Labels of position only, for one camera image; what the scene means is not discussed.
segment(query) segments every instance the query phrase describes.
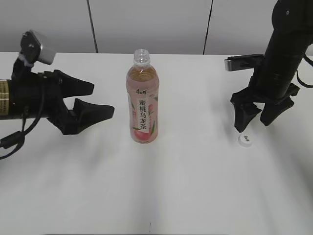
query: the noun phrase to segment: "bottle cap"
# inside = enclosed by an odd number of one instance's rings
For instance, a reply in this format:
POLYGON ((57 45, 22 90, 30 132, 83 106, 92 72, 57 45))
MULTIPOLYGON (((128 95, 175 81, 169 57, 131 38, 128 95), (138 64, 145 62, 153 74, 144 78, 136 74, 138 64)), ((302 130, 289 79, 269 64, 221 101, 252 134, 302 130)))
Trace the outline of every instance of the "bottle cap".
POLYGON ((238 142, 242 147, 249 148, 253 144, 251 135, 241 134, 238 138, 238 142))
POLYGON ((149 52, 145 49, 138 49, 134 53, 134 64, 138 66, 146 66, 150 64, 149 52))

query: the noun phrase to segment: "table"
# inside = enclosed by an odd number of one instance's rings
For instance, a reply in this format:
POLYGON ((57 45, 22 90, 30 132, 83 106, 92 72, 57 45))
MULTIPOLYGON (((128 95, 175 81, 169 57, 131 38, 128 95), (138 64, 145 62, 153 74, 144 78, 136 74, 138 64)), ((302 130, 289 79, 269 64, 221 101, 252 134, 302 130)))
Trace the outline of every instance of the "table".
MULTIPOLYGON (((16 57, 0 53, 2 79, 16 57)), ((0 161, 0 233, 313 234, 313 91, 302 88, 269 127, 256 118, 246 130, 254 143, 243 148, 229 100, 253 71, 226 72, 226 57, 151 55, 159 136, 146 145, 129 133, 132 55, 60 53, 52 66, 37 63, 34 71, 94 83, 82 100, 115 114, 77 136, 42 119, 21 151, 0 161)), ((313 83, 309 65, 299 72, 313 83)), ((20 127, 1 121, 1 136, 20 127)))

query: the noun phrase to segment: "gold label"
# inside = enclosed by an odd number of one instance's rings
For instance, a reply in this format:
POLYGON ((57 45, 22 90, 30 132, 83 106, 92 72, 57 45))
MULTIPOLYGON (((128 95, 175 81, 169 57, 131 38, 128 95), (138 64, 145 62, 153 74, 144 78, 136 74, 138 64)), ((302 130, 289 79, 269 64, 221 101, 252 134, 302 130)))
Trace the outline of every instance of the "gold label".
POLYGON ((10 93, 6 80, 0 80, 0 116, 9 114, 10 93))

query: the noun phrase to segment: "plastic bottle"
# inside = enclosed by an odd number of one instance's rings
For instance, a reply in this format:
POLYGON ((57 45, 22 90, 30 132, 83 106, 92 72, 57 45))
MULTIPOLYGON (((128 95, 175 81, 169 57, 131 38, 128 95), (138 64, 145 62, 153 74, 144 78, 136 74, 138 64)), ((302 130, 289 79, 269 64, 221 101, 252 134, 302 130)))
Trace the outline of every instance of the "plastic bottle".
POLYGON ((150 143, 157 137, 159 79, 150 65, 149 52, 138 49, 134 66, 126 76, 131 137, 138 143, 150 143))

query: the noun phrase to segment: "white wall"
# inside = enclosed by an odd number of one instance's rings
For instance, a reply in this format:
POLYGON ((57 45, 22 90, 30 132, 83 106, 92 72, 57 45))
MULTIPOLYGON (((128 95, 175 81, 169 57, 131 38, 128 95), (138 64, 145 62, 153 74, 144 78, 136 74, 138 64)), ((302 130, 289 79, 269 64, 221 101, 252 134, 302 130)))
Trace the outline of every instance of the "white wall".
MULTIPOLYGON (((264 53, 277 0, 215 0, 205 54, 264 53)), ((313 55, 313 46, 308 54, 313 55)))
POLYGON ((90 0, 99 52, 201 54, 211 0, 90 0))
MULTIPOLYGON (((95 52, 86 0, 0 1, 0 51, 19 51, 32 28, 58 52, 95 52)), ((101 53, 202 54, 211 0, 89 1, 101 53)), ((205 53, 264 53, 276 2, 215 0, 205 53)))
POLYGON ((58 52, 95 52, 85 0, 1 0, 0 51, 20 51, 29 29, 49 37, 58 52))

